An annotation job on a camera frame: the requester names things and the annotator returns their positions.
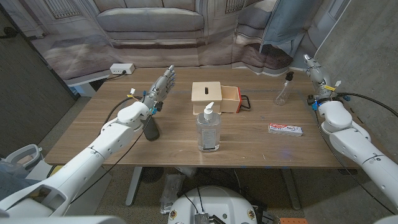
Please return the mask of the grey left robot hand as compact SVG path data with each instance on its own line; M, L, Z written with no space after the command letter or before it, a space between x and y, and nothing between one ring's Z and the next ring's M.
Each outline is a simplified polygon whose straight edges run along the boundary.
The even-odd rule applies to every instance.
M163 101L166 99L169 91L174 87L174 84L175 71L174 65L171 65L166 69L165 73L153 83L141 102L152 111L154 109L156 109L156 111L161 111Z

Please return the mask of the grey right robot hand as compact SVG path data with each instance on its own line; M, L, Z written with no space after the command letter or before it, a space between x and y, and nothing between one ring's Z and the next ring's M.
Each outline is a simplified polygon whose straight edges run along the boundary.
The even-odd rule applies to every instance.
M329 74L327 74L323 67L314 58L308 54L303 55L304 61L307 64L306 74L310 77L318 100L320 102L330 101L332 94L332 82Z

